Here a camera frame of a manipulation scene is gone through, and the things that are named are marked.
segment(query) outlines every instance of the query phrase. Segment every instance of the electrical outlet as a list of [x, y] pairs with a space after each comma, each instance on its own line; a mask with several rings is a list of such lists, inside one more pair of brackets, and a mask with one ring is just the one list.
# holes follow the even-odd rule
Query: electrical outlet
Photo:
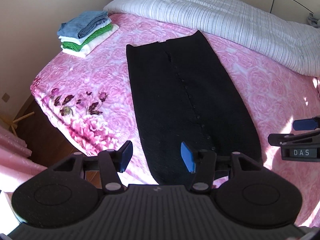
[[9, 98], [10, 98], [10, 96], [9, 96], [7, 93], [4, 93], [4, 95], [2, 96], [1, 99], [2, 99], [4, 102], [8, 102]]

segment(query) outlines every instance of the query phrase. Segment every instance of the stack of folded towels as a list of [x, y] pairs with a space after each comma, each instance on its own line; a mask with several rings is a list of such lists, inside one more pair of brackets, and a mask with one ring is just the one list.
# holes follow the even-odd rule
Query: stack of folded towels
[[62, 42], [62, 52], [86, 57], [118, 28], [111, 24], [108, 12], [87, 11], [67, 23], [62, 23], [57, 34]]
[[308, 23], [315, 28], [320, 28], [320, 13], [310, 13]]

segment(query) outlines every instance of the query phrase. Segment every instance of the wooden stand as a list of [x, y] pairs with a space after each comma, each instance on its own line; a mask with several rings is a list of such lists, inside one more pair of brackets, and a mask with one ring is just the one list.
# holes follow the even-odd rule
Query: wooden stand
[[12, 133], [13, 133], [15, 136], [18, 137], [18, 135], [17, 135], [17, 133], [16, 133], [16, 129], [17, 129], [17, 127], [18, 127], [17, 122], [19, 122], [19, 121], [21, 121], [21, 120], [23, 120], [23, 119], [25, 119], [25, 118], [33, 115], [33, 114], [35, 114], [35, 112], [31, 112], [31, 113], [29, 113], [29, 114], [26, 114], [26, 115], [24, 115], [24, 116], [22, 116], [22, 117], [20, 117], [20, 118], [18, 118], [18, 119], [16, 119], [16, 120], [13, 120], [13, 121], [5, 118], [4, 116], [0, 116], [0, 119], [1, 119], [4, 123], [6, 123], [7, 125], [9, 125], [9, 126], [11, 127], [11, 129], [12, 129]]

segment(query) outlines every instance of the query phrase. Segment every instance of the label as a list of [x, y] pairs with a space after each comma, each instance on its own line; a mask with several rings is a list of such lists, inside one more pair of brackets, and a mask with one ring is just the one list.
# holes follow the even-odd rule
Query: label
[[290, 149], [289, 156], [296, 158], [317, 158], [317, 149]]

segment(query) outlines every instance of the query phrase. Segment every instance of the folded quilt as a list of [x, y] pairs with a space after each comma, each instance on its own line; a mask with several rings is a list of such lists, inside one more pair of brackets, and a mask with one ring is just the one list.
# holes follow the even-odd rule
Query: folded quilt
[[57, 34], [72, 38], [83, 38], [90, 33], [98, 24], [107, 21], [106, 11], [86, 11], [67, 23], [62, 23]]
[[61, 39], [61, 42], [70, 41], [70, 42], [74, 42], [75, 44], [81, 45], [92, 33], [94, 33], [98, 29], [103, 28], [104, 26], [107, 26], [110, 23], [111, 23], [111, 19], [107, 18], [106, 22], [98, 24], [88, 35], [84, 36], [81, 39], [66, 37], [66, 36], [59, 36], [59, 39]]
[[284, 21], [239, 0], [113, 0], [104, 10], [211, 33], [295, 72], [320, 77], [318, 29]]
[[95, 49], [99, 44], [101, 44], [103, 41], [105, 41], [107, 38], [109, 38], [116, 30], [119, 29], [119, 26], [116, 24], [112, 24], [112, 30], [108, 31], [106, 33], [103, 33], [102, 35], [96, 37], [92, 41], [90, 41], [88, 44], [84, 45], [82, 49], [79, 52], [73, 51], [71, 49], [64, 49], [62, 46], [61, 48], [63, 49], [62, 52], [77, 56], [77, 57], [86, 57], [91, 51]]
[[81, 45], [75, 44], [73, 42], [69, 42], [69, 41], [65, 41], [62, 43], [62, 47], [64, 49], [71, 49], [74, 50], [76, 52], [79, 52], [84, 45], [88, 44], [90, 41], [92, 41], [93, 39], [97, 38], [98, 36], [102, 35], [103, 33], [106, 33], [108, 31], [112, 30], [112, 25], [108, 24], [107, 26], [96, 30], [94, 33], [92, 33], [85, 41], [84, 43], [82, 43]]

